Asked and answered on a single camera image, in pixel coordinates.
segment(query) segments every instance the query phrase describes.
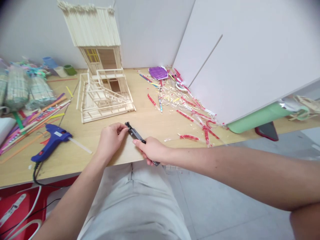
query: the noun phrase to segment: small black device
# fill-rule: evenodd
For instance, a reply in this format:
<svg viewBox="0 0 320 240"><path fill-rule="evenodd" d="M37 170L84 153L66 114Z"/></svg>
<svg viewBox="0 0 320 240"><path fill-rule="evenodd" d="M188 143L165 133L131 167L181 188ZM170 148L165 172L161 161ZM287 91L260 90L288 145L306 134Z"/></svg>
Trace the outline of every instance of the small black device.
<svg viewBox="0 0 320 240"><path fill-rule="evenodd" d="M256 127L255 131L258 135L268 138L271 141L275 141L275 142L279 141L279 137L273 122L269 122L259 127Z"/></svg>
<svg viewBox="0 0 320 240"><path fill-rule="evenodd" d="M126 122L125 125L129 128L129 134L135 138L135 139L138 139L140 140L141 142L143 142L144 144L146 144L146 140L144 140L140 134L134 129L131 127L130 123L129 122ZM159 162L155 162L155 161L152 161L154 163L154 165L158 166L160 163Z"/></svg>

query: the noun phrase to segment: red chair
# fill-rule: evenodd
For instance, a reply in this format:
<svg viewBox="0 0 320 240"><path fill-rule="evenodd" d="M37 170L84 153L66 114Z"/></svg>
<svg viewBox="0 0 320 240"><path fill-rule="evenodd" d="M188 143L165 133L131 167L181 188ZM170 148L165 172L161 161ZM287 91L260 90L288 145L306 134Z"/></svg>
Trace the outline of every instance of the red chair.
<svg viewBox="0 0 320 240"><path fill-rule="evenodd" d="M54 182L51 183L51 185L69 186L73 184L77 177L78 176ZM14 229L13 226L20 223L31 210L39 191L38 187L30 189L31 186L32 183L26 183L18 186L0 189L0 239L5 239L5 237L12 231L12 229ZM34 210L32 211L31 215L37 212L38 210L45 208L47 206L47 199L50 193L58 189L59 188L46 186L42 187L37 204ZM28 222L35 219L40 219L42 220L42 222L44 222L44 220L46 219L46 208L27 218L16 229L15 232L17 232L19 229L25 226ZM37 224L31 224L15 239L28 240L31 237L31 235L35 232L37 227Z"/></svg>

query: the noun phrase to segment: green container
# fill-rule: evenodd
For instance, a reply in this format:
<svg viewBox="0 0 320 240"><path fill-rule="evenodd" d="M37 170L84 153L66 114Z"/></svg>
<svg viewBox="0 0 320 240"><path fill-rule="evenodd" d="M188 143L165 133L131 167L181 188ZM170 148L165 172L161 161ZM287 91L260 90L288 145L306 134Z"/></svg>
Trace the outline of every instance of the green container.
<svg viewBox="0 0 320 240"><path fill-rule="evenodd" d="M282 108L279 103L275 102L254 113L249 114L244 118L229 123L227 126L234 133L243 133L252 128L272 122L278 118L282 118L290 114L293 114L293 112Z"/></svg>
<svg viewBox="0 0 320 240"><path fill-rule="evenodd" d="M68 64L63 66L64 70L67 72L69 76L74 76L77 74L77 71L74 70L73 66Z"/></svg>

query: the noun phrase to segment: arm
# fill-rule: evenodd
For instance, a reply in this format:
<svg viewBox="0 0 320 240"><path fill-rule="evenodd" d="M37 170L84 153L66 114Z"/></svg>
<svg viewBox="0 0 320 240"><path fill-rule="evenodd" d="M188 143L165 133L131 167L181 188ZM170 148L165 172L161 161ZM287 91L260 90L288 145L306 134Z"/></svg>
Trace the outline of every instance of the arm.
<svg viewBox="0 0 320 240"><path fill-rule="evenodd" d="M152 159L179 166L211 177L260 202L293 211L291 224L296 239L320 239L319 162L249 148L173 149L154 138L146 141L147 144L137 140L134 143L149 165L153 165Z"/></svg>
<svg viewBox="0 0 320 240"><path fill-rule="evenodd" d="M127 131L128 128L120 123L101 131L93 158L46 219L34 240L77 239L97 193L103 171L120 147Z"/></svg>

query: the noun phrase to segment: forearm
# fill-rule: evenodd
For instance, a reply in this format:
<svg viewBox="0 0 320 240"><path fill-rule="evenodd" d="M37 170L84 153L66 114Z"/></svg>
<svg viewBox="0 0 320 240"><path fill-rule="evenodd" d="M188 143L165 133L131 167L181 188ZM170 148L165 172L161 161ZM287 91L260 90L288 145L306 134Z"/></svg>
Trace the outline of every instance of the forearm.
<svg viewBox="0 0 320 240"><path fill-rule="evenodd" d="M166 162L283 210L320 202L318 162L238 147L170 149Z"/></svg>
<svg viewBox="0 0 320 240"><path fill-rule="evenodd" d="M105 161L94 156L51 212L37 239L76 239L97 193Z"/></svg>

